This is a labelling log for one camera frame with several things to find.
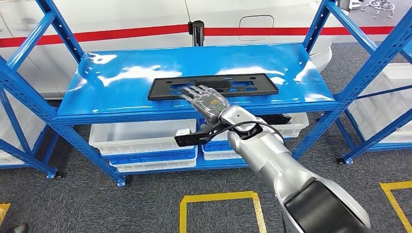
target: blue metal shelf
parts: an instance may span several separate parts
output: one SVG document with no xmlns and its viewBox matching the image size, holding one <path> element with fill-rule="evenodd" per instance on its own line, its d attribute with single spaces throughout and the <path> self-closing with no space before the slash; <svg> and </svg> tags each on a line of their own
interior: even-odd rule
<svg viewBox="0 0 412 233">
<path fill-rule="evenodd" d="M 185 100 L 149 101 L 154 78 L 266 73 L 278 95 L 234 97 L 254 114 L 329 111 L 334 100 L 302 44 L 86 52 L 57 111 L 64 124 L 201 118 Z"/>
<path fill-rule="evenodd" d="M 115 180 L 118 186 L 125 185 L 125 175 L 130 173 L 117 172 L 72 128 L 72 125 L 201 118 L 183 100 L 147 101 L 147 93 L 154 78 L 266 73 L 278 85 L 278 95 L 236 97 L 230 98 L 229 101 L 231 104 L 241 105 L 253 114 L 259 115 L 324 111 L 325 114 L 293 152 L 293 157 L 298 159 L 399 52 L 407 59 L 411 59 L 412 54 L 412 44 L 407 45 L 407 42 L 412 39 L 412 9 L 377 47 L 348 16 L 341 12 L 335 4 L 336 0 L 322 0 L 303 43 L 83 53 L 53 1 L 36 1 L 45 17 L 9 62 L 0 57 L 0 85 Z M 334 96 L 328 90 L 308 55 L 331 13 L 371 54 L 344 90 Z M 49 25 L 54 27 L 74 59 L 79 63 L 78 72 L 58 110 L 50 106 L 17 73 L 18 66 Z M 412 110 L 389 124 L 378 135 L 363 141 L 360 146 L 353 148 L 354 145 L 351 145 L 353 151 L 344 159 L 351 161 L 352 158 L 371 147 L 374 150 L 388 148 L 386 145 L 377 145 L 377 143 L 411 119 Z M 9 151 L 19 156 L 21 153 L 20 150 L 13 148 L 9 148 Z M 203 156 L 198 157 L 197 163 L 194 168 L 180 170 L 247 166 L 242 160 L 205 161 Z M 43 163 L 35 164 L 38 169 L 50 172 L 47 167 L 42 167 L 43 165 Z"/>
</svg>

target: yellow square marking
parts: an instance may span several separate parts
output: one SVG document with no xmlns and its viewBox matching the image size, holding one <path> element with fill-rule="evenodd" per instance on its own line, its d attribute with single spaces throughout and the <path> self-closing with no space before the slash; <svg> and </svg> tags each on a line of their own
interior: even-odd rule
<svg viewBox="0 0 412 233">
<path fill-rule="evenodd" d="M 260 233 L 266 233 L 265 220 L 263 219 L 262 208 L 260 206 L 260 200 L 257 193 L 253 191 L 245 192 L 233 192 L 233 193 L 215 193 L 215 194 L 203 194 L 203 195 L 192 195 L 184 196 L 180 202 L 180 222 L 179 230 L 180 233 L 186 233 L 187 231 L 187 204 L 191 202 L 202 202 L 202 201 L 214 201 L 214 200 L 233 200 L 233 199 L 244 199 L 251 198 L 253 200 L 253 206 L 255 208 L 257 225 L 259 226 Z"/>
<path fill-rule="evenodd" d="M 391 190 L 395 190 L 395 189 L 412 188 L 412 181 L 402 181 L 402 182 L 393 182 L 393 183 L 379 182 L 379 184 L 383 192 L 388 197 L 389 202 L 392 204 L 396 213 L 398 214 L 400 221 L 402 222 L 403 226 L 406 229 L 406 232 L 412 233 L 411 224 L 409 223 L 408 219 L 406 218 L 405 214 L 403 213 L 402 209 L 400 208 L 398 202 L 396 201 L 394 195 L 391 192 Z"/>
<path fill-rule="evenodd" d="M 4 217 L 6 217 L 6 212 L 10 207 L 10 203 L 0 203 L 0 225 L 3 222 Z"/>
</svg>

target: blue metal post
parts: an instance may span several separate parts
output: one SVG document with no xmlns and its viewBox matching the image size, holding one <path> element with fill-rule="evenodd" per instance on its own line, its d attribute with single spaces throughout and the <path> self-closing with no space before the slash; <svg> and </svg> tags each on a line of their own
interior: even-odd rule
<svg viewBox="0 0 412 233">
<path fill-rule="evenodd" d="M 49 167 L 46 163 L 43 163 L 37 160 L 34 156 L 29 156 L 28 154 L 22 152 L 21 150 L 13 147 L 9 143 L 5 142 L 4 140 L 0 139 L 0 150 L 3 150 L 14 157 L 28 163 L 31 167 L 36 168 L 47 174 L 47 178 L 54 178 L 56 175 L 57 170 L 54 168 Z"/>
<path fill-rule="evenodd" d="M 305 40 L 303 41 L 303 46 L 309 54 L 315 44 L 315 41 L 318 39 L 327 18 L 329 17 L 330 11 L 327 9 L 326 4 L 328 2 L 335 4 L 336 1 L 337 0 L 322 0 L 319 5 L 319 9 L 313 19 L 308 33 L 306 34 Z"/>
<path fill-rule="evenodd" d="M 412 120 L 412 109 L 409 111 L 405 112 L 403 115 L 401 115 L 398 119 L 395 121 L 391 122 L 389 125 L 387 125 L 385 128 L 383 128 L 381 131 L 379 131 L 377 134 L 373 135 L 371 138 L 368 140 L 364 141 L 362 144 L 360 144 L 358 147 L 356 147 L 354 150 L 352 150 L 349 154 L 345 155 L 343 159 L 345 161 L 350 161 L 353 158 L 358 157 L 365 151 L 367 151 L 370 147 L 375 145 L 376 143 L 380 142 L 382 139 L 386 138 L 393 132 L 395 132 L 398 128 L 401 128 L 405 124 L 407 124 L 409 121 Z"/>
<path fill-rule="evenodd" d="M 80 60 L 83 56 L 83 50 L 77 42 L 76 38 L 74 37 L 73 33 L 71 32 L 69 26 L 63 19 L 60 11 L 57 9 L 53 0 L 36 1 L 40 6 L 41 10 L 44 12 L 44 14 L 47 14 L 49 12 L 54 13 L 54 15 L 56 16 L 52 23 L 54 29 L 59 34 L 60 38 L 62 38 L 63 42 L 65 43 L 66 47 L 69 49 L 70 53 L 73 55 L 77 63 L 80 63 Z"/>
<path fill-rule="evenodd" d="M 10 60 L 7 62 L 7 65 L 12 70 L 17 70 L 30 51 L 34 48 L 40 37 L 44 34 L 47 28 L 50 26 L 54 20 L 54 13 L 48 12 L 33 29 L 30 35 L 24 40 L 23 44 L 16 50 Z"/>
<path fill-rule="evenodd" d="M 376 93 L 367 94 L 367 95 L 364 95 L 364 96 L 358 96 L 356 99 L 359 100 L 359 99 L 363 99 L 363 98 L 366 98 L 366 97 L 378 96 L 378 95 L 382 95 L 382 94 L 386 94 L 386 93 L 391 93 L 391 92 L 395 92 L 395 91 L 403 91 L 403 90 L 411 89 L 411 88 L 412 88 L 412 85 L 402 86 L 402 87 L 397 87 L 397 88 L 394 88 L 394 89 L 389 89 L 389 90 L 379 91 L 379 92 L 376 92 Z"/>
<path fill-rule="evenodd" d="M 12 106 L 10 105 L 9 99 L 7 98 L 7 95 L 4 92 L 3 88 L 0 88 L 0 100 L 1 100 L 1 103 L 3 104 L 3 108 L 6 111 L 7 116 L 9 117 L 10 123 L 13 126 L 14 132 L 16 133 L 16 136 L 18 140 L 20 141 L 21 146 L 23 147 L 23 150 L 28 155 L 33 156 L 32 150 L 30 149 L 30 146 L 27 143 L 23 130 L 21 129 L 20 124 L 18 123 L 14 110 Z"/>
<path fill-rule="evenodd" d="M 336 96 L 340 103 L 333 111 L 325 115 L 306 135 L 296 150 L 293 157 L 298 159 L 309 149 L 316 140 L 335 122 L 339 115 L 347 109 L 350 103 L 361 93 L 366 86 L 385 68 L 385 66 L 405 47 L 412 38 L 412 8 L 401 19 L 398 25 L 386 37 L 382 44 L 362 66 L 355 77 L 345 89 Z"/>
<path fill-rule="evenodd" d="M 339 20 L 341 24 L 356 38 L 356 40 L 368 51 L 369 54 L 378 48 L 371 39 L 334 3 L 328 1 L 326 7 Z"/>
<path fill-rule="evenodd" d="M 113 178 L 118 186 L 125 185 L 125 177 L 115 174 L 110 166 L 71 126 L 62 125 L 54 120 L 56 110 L 52 108 L 17 72 L 12 71 L 0 57 L 0 84 L 4 85 L 10 94 L 15 96 L 39 118 L 45 121 L 53 130 L 85 155 L 100 169 Z"/>
</svg>

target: caster wheel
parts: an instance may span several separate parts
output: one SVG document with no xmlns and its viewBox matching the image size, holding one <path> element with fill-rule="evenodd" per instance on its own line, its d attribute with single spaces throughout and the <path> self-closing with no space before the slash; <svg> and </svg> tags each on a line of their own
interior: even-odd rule
<svg viewBox="0 0 412 233">
<path fill-rule="evenodd" d="M 337 158 L 337 159 L 336 159 L 336 162 L 337 162 L 339 165 L 344 165 L 344 164 L 346 164 L 345 159 L 343 159 L 343 158 Z"/>
<path fill-rule="evenodd" d="M 59 179 L 64 178 L 64 177 L 66 177 L 66 174 L 61 172 L 61 171 L 58 171 L 58 172 L 56 172 L 56 176 L 54 177 L 54 179 L 59 180 Z"/>
</svg>

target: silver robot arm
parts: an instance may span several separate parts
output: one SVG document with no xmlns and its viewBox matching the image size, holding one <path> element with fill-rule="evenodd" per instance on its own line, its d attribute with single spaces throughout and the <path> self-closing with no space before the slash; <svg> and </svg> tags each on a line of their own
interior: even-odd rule
<svg viewBox="0 0 412 233">
<path fill-rule="evenodd" d="M 296 233 L 371 233 L 367 212 L 342 187 L 292 158 L 283 138 L 266 123 L 212 88 L 186 88 L 183 96 L 213 124 L 232 127 L 231 147 L 274 191 L 285 222 Z"/>
</svg>

